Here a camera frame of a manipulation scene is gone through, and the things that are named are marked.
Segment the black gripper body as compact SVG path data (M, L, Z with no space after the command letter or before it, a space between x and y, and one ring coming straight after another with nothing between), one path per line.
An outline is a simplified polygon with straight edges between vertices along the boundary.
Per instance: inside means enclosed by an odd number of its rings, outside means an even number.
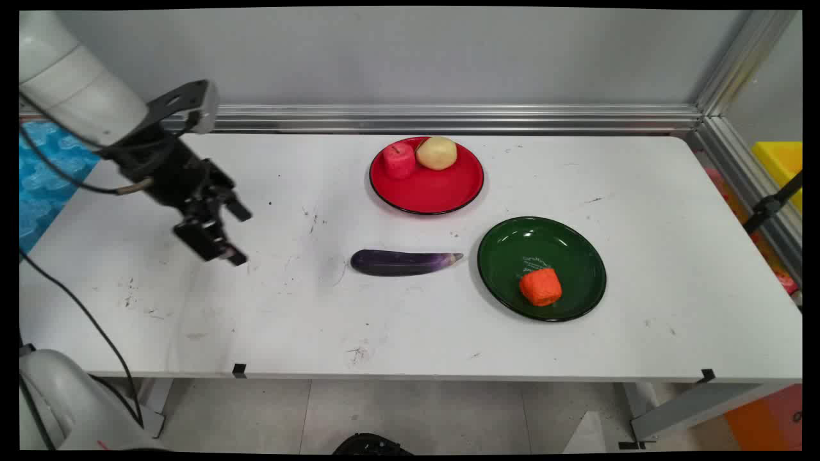
M161 126L104 149L121 175L134 184L151 180L143 192L185 218L212 218L222 207L234 211L234 181L210 159L200 158L179 137Z

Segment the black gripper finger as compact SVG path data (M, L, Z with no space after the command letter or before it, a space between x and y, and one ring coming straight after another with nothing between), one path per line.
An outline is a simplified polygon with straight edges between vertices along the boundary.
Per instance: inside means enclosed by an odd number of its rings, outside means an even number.
M239 222L249 221L253 216L249 208L242 204L237 193L231 187L210 186L210 200L211 207L216 214L224 207Z
M189 216L173 227L173 233L203 261L221 259L233 266L248 262L247 255L229 241L219 220L203 222Z

